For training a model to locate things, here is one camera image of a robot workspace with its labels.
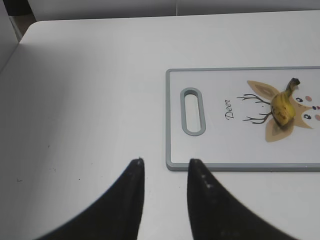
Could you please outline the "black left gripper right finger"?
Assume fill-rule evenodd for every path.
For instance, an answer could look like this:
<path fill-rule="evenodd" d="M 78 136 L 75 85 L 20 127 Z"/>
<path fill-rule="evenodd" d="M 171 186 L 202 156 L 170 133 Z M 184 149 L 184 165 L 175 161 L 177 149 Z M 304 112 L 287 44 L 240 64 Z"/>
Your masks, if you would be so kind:
<path fill-rule="evenodd" d="M 195 240 L 291 240 L 239 202 L 199 159 L 187 178 L 188 216 Z"/>

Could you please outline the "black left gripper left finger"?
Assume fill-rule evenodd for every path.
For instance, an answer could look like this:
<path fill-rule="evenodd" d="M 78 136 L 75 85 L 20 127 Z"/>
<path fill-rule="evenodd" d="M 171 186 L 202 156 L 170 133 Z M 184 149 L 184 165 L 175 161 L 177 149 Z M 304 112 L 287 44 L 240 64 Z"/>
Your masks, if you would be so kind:
<path fill-rule="evenodd" d="M 79 215 L 42 240 L 135 240 L 145 198 L 145 165 L 133 159 L 112 186 Z"/>

